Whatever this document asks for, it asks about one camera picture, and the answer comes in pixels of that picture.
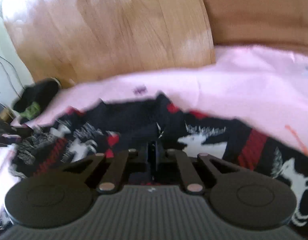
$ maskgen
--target wire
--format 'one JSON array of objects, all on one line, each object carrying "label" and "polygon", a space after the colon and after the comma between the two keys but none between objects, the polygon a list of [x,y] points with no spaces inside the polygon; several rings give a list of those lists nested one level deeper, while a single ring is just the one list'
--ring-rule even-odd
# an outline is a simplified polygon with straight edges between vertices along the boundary
[{"label": "wire", "polygon": [[23,86],[23,84],[22,84],[22,82],[21,82],[21,80],[20,80],[20,77],[19,77],[19,75],[18,75],[18,73],[17,73],[15,67],[12,65],[12,63],[9,62],[8,60],[6,60],[5,58],[1,57],[1,56],[0,56],[0,58],[3,59],[3,60],[5,60],[7,63],[9,63],[9,64],[11,65],[11,67],[14,69],[15,75],[16,75],[16,77],[17,77],[17,79],[18,79],[18,81],[19,81],[21,87],[24,89],[24,86]]},{"label": "wire", "polygon": [[19,93],[15,90],[15,88],[14,88],[14,86],[13,86],[13,84],[12,84],[11,78],[10,78],[8,72],[6,71],[6,69],[4,68],[4,66],[3,66],[3,64],[2,64],[1,61],[0,61],[0,64],[1,64],[1,66],[2,66],[2,68],[3,68],[3,70],[4,70],[4,72],[6,73],[6,77],[8,78],[9,83],[10,83],[11,87],[13,88],[14,92],[18,95],[19,98],[21,98],[21,97],[19,96]]}]

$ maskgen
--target red stripe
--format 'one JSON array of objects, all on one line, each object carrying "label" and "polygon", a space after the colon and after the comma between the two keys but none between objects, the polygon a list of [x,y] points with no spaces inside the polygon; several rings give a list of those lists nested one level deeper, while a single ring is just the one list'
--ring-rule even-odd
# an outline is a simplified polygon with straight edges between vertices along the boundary
[{"label": "red stripe", "polygon": [[241,154],[237,157],[238,164],[253,171],[261,157],[267,136],[252,129]]}]

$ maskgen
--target white wall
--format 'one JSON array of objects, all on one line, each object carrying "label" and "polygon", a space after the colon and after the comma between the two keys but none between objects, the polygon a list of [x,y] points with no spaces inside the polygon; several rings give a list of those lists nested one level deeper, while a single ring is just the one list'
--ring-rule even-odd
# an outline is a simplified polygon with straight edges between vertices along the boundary
[{"label": "white wall", "polygon": [[[11,39],[6,31],[6,28],[4,27],[3,20],[0,17],[0,56],[7,59],[9,62],[13,64],[15,67],[15,70],[17,72],[17,75],[19,76],[21,83],[23,86],[29,85],[33,83],[33,78],[27,69],[27,67],[24,65],[24,63],[20,60],[18,55],[16,54],[15,48],[11,42]],[[23,90],[21,84],[19,83],[16,73],[13,69],[13,67],[0,58],[0,61],[2,62],[4,68],[6,69],[6,72],[10,76],[11,82],[15,88],[15,90],[20,94],[20,92]],[[11,106],[12,102],[17,98],[15,91],[11,87],[7,74],[2,68],[2,65],[0,64],[0,99],[1,103],[7,106]]]}]

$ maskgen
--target pink fabric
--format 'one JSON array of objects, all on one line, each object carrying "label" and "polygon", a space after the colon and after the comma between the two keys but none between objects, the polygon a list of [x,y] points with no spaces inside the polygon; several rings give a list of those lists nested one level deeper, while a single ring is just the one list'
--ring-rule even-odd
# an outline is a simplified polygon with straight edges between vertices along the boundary
[{"label": "pink fabric", "polygon": [[68,106],[152,98],[164,92],[183,110],[240,118],[308,154],[308,57],[260,46],[217,47],[216,64],[116,76],[61,91],[29,126],[54,122]]}]

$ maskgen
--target ribbed gray panel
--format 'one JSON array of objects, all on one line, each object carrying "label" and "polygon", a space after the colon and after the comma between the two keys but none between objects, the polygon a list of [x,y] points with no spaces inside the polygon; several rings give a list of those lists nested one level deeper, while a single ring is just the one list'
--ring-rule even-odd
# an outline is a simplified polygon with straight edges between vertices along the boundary
[{"label": "ribbed gray panel", "polygon": [[14,226],[0,240],[301,240],[287,227],[249,231],[219,217],[199,196],[178,186],[125,186],[100,196],[75,222],[53,229]]}]

